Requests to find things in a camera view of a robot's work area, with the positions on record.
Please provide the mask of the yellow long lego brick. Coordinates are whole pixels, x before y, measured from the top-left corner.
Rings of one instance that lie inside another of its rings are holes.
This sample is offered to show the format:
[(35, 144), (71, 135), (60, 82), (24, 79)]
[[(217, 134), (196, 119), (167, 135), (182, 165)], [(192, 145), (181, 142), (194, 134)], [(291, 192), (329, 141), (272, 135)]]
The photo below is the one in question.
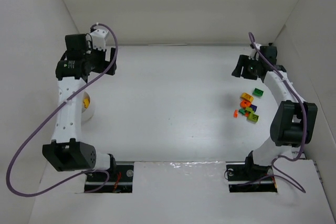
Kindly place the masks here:
[(90, 105), (90, 99), (89, 98), (84, 98), (82, 101), (82, 105), (84, 107), (84, 109), (87, 109)]

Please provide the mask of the dark green lego slope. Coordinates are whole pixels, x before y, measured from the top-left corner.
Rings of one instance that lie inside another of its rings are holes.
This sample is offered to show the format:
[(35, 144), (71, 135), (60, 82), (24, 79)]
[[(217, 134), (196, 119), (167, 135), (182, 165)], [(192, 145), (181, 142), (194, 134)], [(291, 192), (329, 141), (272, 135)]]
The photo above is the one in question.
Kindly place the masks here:
[(238, 112), (241, 114), (241, 115), (245, 115), (247, 113), (247, 111), (245, 109), (239, 109)]

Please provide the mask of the yellow curved lego brick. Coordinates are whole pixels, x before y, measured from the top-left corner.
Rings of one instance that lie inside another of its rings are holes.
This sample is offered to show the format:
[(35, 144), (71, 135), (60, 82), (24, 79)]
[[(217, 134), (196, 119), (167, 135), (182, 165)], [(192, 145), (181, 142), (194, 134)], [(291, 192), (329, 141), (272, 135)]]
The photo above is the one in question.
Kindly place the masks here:
[(253, 102), (253, 100), (254, 100), (253, 96), (251, 96), (250, 94), (245, 93), (245, 92), (241, 94), (240, 98), (243, 99), (243, 100), (249, 101), (249, 102)]

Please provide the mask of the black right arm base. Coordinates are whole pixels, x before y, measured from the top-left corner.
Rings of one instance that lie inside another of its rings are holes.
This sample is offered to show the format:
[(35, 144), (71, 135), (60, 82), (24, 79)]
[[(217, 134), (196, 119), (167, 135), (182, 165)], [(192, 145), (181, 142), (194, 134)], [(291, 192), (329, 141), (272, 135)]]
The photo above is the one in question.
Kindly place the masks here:
[(270, 166), (248, 170), (244, 162), (227, 162), (224, 177), (230, 193), (276, 193)]

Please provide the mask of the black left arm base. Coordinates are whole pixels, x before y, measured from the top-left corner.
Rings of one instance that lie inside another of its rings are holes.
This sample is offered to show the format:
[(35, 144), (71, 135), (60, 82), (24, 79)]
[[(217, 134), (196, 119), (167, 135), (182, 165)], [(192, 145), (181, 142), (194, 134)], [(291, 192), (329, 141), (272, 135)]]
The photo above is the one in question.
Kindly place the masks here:
[(107, 175), (103, 172), (93, 172), (86, 175), (85, 193), (132, 193), (134, 162), (117, 162), (116, 170)]

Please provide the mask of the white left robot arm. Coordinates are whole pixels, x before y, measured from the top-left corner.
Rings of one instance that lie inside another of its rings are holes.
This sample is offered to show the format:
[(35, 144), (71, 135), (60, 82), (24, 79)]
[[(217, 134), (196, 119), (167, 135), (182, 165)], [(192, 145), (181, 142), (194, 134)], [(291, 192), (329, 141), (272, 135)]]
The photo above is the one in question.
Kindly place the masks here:
[(44, 158), (58, 172), (112, 170), (111, 154), (101, 154), (82, 136), (82, 117), (92, 111), (92, 99), (85, 91), (91, 72), (114, 75), (116, 64), (106, 61), (109, 32), (98, 28), (89, 34), (65, 36), (66, 51), (57, 63), (58, 103), (51, 142), (42, 147)]

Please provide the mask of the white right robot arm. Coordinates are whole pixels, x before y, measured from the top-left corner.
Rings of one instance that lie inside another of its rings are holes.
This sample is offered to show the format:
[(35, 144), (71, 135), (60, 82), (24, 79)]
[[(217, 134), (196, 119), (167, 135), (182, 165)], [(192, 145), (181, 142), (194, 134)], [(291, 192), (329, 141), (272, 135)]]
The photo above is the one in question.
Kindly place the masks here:
[(251, 44), (250, 55), (240, 55), (234, 77), (261, 81), (275, 98), (278, 109), (270, 125), (270, 136), (245, 158), (240, 170), (245, 180), (267, 174), (275, 159), (296, 161), (312, 138), (318, 108), (302, 98), (289, 81), (287, 71), (277, 64), (277, 48)]

